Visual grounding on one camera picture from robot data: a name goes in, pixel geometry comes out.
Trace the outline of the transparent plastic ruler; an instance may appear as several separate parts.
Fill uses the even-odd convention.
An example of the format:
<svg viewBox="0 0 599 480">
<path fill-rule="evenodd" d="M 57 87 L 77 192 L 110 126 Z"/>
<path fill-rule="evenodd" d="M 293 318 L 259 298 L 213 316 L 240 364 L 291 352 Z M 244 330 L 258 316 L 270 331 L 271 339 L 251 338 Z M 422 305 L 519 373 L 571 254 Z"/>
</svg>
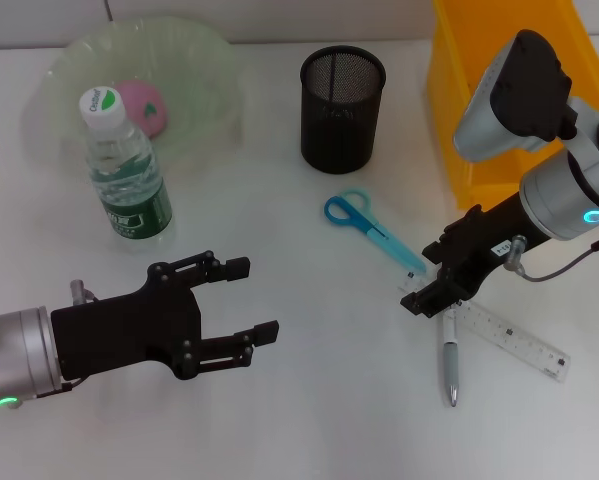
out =
<svg viewBox="0 0 599 480">
<path fill-rule="evenodd" d="M 457 327 L 460 326 L 549 378 L 560 383 L 565 382 L 571 365 L 568 354 L 474 301 L 459 301 L 435 314 L 434 318 L 442 320 L 445 340 L 456 341 Z"/>
</svg>

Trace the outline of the blue plastic scissors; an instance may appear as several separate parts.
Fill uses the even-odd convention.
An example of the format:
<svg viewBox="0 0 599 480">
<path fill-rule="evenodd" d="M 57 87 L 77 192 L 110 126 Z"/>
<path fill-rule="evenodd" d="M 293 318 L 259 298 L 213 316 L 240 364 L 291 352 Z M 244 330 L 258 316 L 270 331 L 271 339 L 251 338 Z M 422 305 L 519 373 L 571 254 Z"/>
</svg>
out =
<svg viewBox="0 0 599 480">
<path fill-rule="evenodd" d="M 409 272 L 420 275 L 427 272 L 421 258 L 374 217 L 370 196 L 362 189 L 349 189 L 329 198 L 323 211 L 331 223 L 362 232 Z"/>
</svg>

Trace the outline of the pink toy peach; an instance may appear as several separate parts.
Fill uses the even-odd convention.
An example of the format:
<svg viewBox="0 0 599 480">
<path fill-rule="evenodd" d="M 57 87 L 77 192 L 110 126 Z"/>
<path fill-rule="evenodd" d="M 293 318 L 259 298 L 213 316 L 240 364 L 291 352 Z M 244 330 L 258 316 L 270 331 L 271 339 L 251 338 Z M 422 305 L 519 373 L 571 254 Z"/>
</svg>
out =
<svg viewBox="0 0 599 480">
<path fill-rule="evenodd" d="M 128 118 L 149 138 L 160 135 L 167 126 L 165 102 L 158 89 L 150 83 L 133 79 L 119 83 Z"/>
</svg>

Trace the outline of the black mesh pen holder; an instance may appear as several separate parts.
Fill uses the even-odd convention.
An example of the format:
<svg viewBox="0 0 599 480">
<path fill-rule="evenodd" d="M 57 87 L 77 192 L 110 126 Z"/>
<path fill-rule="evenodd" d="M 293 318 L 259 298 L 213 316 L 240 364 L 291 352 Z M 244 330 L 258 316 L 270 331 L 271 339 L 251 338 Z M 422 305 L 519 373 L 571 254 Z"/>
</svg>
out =
<svg viewBox="0 0 599 480">
<path fill-rule="evenodd" d="M 304 160 L 333 175 L 363 168 L 373 153 L 386 83 L 381 61 L 359 47 L 329 46 L 304 61 L 300 82 Z"/>
</svg>

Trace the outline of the white grey ballpoint pen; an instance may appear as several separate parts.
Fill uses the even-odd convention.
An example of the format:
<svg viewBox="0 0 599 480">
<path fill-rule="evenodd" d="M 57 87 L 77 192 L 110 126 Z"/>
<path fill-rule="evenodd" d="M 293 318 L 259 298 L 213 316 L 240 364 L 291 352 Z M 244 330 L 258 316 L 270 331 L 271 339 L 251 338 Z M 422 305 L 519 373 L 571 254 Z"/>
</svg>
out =
<svg viewBox="0 0 599 480">
<path fill-rule="evenodd" d="M 457 340 L 456 310 L 448 309 L 442 317 L 443 334 L 443 380 L 451 407 L 458 404 L 459 392 L 459 356 Z"/>
</svg>

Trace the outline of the clear green-label water bottle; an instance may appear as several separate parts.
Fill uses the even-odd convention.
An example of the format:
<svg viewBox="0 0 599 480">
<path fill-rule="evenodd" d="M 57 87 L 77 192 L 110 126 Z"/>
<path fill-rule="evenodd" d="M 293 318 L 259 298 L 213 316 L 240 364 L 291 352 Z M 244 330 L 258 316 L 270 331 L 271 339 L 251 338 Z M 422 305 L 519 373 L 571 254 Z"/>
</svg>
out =
<svg viewBox="0 0 599 480">
<path fill-rule="evenodd" d="M 90 180 L 113 230 L 129 240 L 161 234 L 173 218 L 168 192 L 152 143 L 130 119 L 121 94 L 93 87 L 79 110 Z"/>
</svg>

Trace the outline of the yellow plastic bin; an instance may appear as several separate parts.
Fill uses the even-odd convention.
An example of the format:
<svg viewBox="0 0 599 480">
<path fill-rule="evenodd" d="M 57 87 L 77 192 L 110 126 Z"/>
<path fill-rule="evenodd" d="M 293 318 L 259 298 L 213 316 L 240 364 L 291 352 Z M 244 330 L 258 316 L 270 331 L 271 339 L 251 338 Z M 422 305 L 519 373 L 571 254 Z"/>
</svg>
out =
<svg viewBox="0 0 599 480">
<path fill-rule="evenodd" d="M 456 152 L 453 134 L 485 69 L 518 31 L 530 29 L 555 49 L 571 93 L 599 110 L 599 57 L 572 0 L 433 0 L 436 28 L 427 94 L 451 190 L 459 209 L 490 209 L 518 190 L 522 175 L 561 148 L 513 150 L 483 163 Z"/>
</svg>

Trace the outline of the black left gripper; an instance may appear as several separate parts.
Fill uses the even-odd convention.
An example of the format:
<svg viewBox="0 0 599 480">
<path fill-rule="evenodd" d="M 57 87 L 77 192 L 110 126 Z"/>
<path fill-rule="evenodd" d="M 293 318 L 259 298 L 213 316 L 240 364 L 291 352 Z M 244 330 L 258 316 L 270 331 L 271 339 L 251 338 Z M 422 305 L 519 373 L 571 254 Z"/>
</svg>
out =
<svg viewBox="0 0 599 480">
<path fill-rule="evenodd" d="M 258 347 L 276 342 L 279 322 L 201 340 L 201 314 L 191 286 L 249 276 L 248 257 L 222 263 L 212 251 L 148 270 L 145 284 L 118 297 L 51 313 L 59 367 L 81 379 L 146 361 L 160 362 L 178 379 L 251 365 Z"/>
</svg>

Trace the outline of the green glass fruit plate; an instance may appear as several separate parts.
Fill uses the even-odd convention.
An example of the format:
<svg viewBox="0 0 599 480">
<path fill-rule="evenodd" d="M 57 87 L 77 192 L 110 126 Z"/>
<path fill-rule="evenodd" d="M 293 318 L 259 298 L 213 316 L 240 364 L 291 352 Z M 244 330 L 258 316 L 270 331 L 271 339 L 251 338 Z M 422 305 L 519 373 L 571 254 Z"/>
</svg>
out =
<svg viewBox="0 0 599 480">
<path fill-rule="evenodd" d="M 20 121 L 24 154 L 40 169 L 85 179 L 79 98 L 92 87 L 141 80 L 165 101 L 168 124 L 153 142 L 162 169 L 200 162 L 238 138 L 241 72 L 233 46 L 202 23 L 173 16 L 112 22 L 64 48 L 35 82 Z"/>
</svg>

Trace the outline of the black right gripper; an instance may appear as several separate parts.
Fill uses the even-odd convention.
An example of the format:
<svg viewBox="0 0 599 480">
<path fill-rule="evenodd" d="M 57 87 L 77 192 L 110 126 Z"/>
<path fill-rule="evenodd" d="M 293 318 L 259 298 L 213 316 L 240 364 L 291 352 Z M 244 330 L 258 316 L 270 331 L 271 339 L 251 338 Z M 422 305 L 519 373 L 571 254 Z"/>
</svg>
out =
<svg viewBox="0 0 599 480">
<path fill-rule="evenodd" d="M 422 250 L 432 265 L 440 268 L 438 280 L 407 278 L 400 304 L 413 315 L 432 318 L 459 300 L 472 298 L 490 273 L 503 265 L 505 256 L 495 247 L 520 235 L 528 250 L 549 240 L 523 209 L 514 194 L 488 211 L 479 205 L 444 229 L 439 241 Z"/>
</svg>

